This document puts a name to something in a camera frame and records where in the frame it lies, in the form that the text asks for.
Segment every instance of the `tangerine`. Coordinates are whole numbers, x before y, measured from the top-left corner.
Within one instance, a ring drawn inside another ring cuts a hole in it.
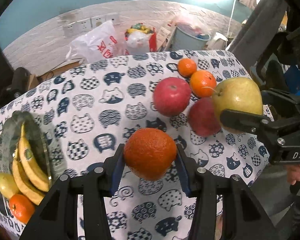
[[[199,98],[211,97],[216,85],[216,79],[207,70],[198,70],[190,78],[190,88]]]
[[[20,222],[28,223],[35,211],[34,204],[24,195],[15,194],[9,199],[9,208]]]
[[[178,63],[178,71],[183,77],[190,77],[197,71],[197,64],[190,58],[183,58]]]
[[[155,128],[135,131],[123,150],[123,157],[131,171],[145,180],[158,180],[175,160],[177,146],[165,132]]]

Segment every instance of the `tablecloth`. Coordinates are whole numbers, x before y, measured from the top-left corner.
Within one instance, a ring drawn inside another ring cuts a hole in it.
[[[251,185],[269,157],[254,135],[236,135],[224,129],[207,138],[194,134],[186,115],[198,100],[195,95],[187,109],[176,117],[164,117],[154,108],[155,86],[166,77],[182,78],[177,71],[182,58],[191,58],[199,69],[213,73],[217,83],[231,77],[250,77],[232,53],[221,50],[180,50],[101,60],[45,81],[1,108],[0,133],[14,111],[31,112],[47,139],[57,175],[64,172],[73,177],[101,165],[137,129],[160,128],[213,174],[239,174]],[[272,118],[267,106],[264,114]],[[217,214],[222,211],[221,199],[218,196]],[[82,201],[81,195],[79,240],[84,240]],[[119,190],[112,198],[105,198],[105,205],[116,240],[176,240],[189,232],[195,199],[182,192],[173,163],[164,178],[155,182],[140,179],[125,167]],[[9,210],[2,208],[0,224],[18,235],[24,228]]]

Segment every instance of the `yellow pear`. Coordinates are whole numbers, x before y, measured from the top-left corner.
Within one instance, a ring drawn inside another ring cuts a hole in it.
[[[18,186],[11,174],[0,172],[0,192],[7,199],[19,193]]]
[[[252,114],[263,114],[262,98],[258,85],[249,78],[234,77],[219,83],[212,95],[214,114],[219,121],[224,109],[237,110]],[[229,132],[240,133],[225,127]]]

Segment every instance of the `electrical outlet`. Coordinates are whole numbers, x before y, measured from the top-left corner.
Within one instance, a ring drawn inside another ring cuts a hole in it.
[[[119,24],[119,13],[107,13],[106,14],[106,21],[112,20],[113,24]]]
[[[63,26],[63,31],[66,37],[72,37],[76,34],[78,34],[78,27],[77,27],[77,23],[73,22],[73,23],[69,23],[67,25]]]
[[[91,19],[90,18],[77,21],[77,25],[78,25],[78,30],[80,32],[88,32],[88,31],[90,31],[92,29],[91,28]]]
[[[92,28],[96,28],[96,27],[100,26],[105,21],[106,21],[105,15],[97,15],[97,16],[91,17]]]

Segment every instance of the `white plastic bag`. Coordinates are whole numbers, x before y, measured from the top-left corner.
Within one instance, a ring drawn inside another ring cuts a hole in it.
[[[190,14],[188,11],[181,12],[176,17],[176,23],[181,30],[194,37],[198,34],[210,34],[208,26],[196,15]]]
[[[86,63],[93,63],[126,54],[124,36],[115,31],[110,20],[71,41],[66,60],[82,57]]]
[[[127,40],[128,51],[131,55],[140,55],[150,52],[149,40],[152,33],[145,34],[140,31],[131,33]]]

